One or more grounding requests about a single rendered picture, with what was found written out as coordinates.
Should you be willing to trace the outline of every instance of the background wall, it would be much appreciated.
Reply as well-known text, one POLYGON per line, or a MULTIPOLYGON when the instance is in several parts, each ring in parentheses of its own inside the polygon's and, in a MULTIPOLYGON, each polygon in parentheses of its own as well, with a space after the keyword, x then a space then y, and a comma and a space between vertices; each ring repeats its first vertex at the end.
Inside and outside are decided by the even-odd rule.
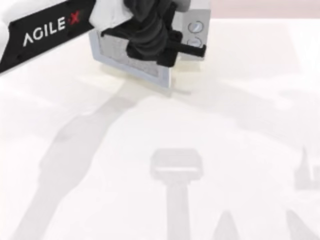
POLYGON ((318 0, 211 0, 214 18, 318 18, 318 0))

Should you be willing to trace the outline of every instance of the red letter x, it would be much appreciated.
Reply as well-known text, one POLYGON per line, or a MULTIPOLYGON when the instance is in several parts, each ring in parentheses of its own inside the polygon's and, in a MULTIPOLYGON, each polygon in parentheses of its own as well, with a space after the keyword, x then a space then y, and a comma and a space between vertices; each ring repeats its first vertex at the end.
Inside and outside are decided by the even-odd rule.
POLYGON ((69 18, 69 23, 70 25, 79 23, 79 11, 76 11, 75 13, 71 13, 71 18, 69 18))

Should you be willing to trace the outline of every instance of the logo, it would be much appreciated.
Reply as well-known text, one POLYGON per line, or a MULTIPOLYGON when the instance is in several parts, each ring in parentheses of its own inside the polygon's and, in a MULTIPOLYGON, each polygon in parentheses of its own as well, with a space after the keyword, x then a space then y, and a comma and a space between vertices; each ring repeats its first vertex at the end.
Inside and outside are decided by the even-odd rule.
POLYGON ((33 44, 36 41, 40 41, 43 38, 48 38, 58 32, 65 30, 67 22, 69 23, 69 25, 79 23, 79 13, 79 11, 71 13, 67 21, 66 17, 63 16, 55 22, 49 22, 43 26, 37 27, 31 34, 27 32, 24 36, 23 47, 25 48, 29 44, 33 44))

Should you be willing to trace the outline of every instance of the table surface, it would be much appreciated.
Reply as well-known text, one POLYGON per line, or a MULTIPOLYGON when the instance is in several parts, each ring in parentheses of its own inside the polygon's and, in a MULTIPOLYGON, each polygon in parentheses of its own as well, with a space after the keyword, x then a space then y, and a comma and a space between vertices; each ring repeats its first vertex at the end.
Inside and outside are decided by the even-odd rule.
POLYGON ((215 20, 170 95, 87 35, 0 76, 0 239, 320 239, 319 43, 215 20))

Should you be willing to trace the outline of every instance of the white tabletop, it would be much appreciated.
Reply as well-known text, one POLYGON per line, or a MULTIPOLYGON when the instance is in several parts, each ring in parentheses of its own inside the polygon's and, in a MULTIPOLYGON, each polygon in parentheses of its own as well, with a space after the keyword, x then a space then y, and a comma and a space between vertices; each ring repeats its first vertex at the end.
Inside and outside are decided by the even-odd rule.
POLYGON ((318 240, 320 21, 213 21, 173 77, 87 35, 2 75, 0 239, 318 240))

